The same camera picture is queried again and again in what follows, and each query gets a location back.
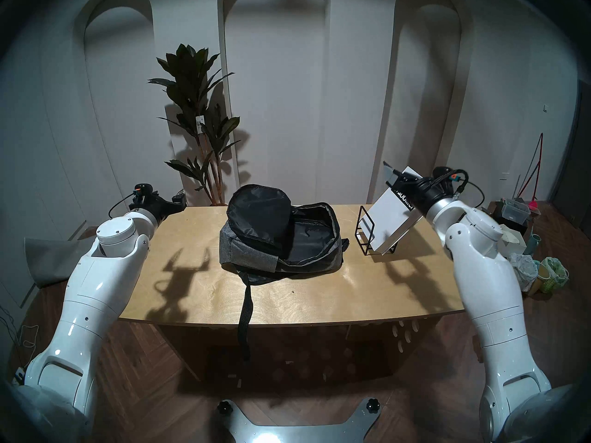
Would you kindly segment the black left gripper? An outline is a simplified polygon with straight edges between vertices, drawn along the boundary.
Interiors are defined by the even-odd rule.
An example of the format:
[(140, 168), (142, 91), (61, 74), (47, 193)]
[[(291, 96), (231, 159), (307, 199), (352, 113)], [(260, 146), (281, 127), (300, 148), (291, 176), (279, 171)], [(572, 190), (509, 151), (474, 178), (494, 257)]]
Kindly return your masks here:
[(167, 217), (183, 212), (186, 206), (185, 194), (176, 194), (171, 201), (167, 201), (157, 194), (147, 195), (147, 211), (156, 219), (158, 226)]

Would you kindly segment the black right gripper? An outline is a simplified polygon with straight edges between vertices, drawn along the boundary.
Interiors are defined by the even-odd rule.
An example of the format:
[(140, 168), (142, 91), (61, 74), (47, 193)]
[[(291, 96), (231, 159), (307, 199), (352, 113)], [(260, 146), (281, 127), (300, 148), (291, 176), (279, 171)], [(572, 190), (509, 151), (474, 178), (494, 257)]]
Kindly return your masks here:
[(452, 198), (452, 181), (447, 178), (435, 183), (435, 177), (401, 176), (400, 171), (383, 161), (383, 174), (386, 185), (392, 191), (406, 191), (408, 202), (421, 213), (426, 213), (438, 201)]

